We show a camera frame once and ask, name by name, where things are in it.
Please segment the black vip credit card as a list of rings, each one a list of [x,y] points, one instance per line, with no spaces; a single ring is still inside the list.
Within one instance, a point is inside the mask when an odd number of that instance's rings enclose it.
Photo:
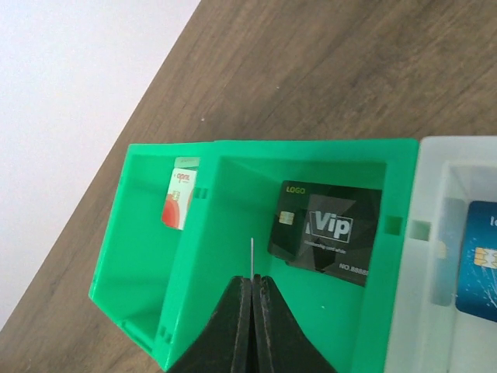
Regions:
[[[250,238],[250,280],[254,281],[255,277],[255,245],[254,238]]]

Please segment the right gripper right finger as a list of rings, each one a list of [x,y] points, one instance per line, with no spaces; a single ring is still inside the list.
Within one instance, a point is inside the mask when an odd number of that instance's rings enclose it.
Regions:
[[[255,372],[335,372],[304,335],[276,282],[256,275],[252,282]]]

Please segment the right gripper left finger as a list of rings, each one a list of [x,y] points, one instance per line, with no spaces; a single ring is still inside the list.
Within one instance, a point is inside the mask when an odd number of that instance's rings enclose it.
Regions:
[[[251,372],[252,282],[233,277],[207,325],[171,372]]]

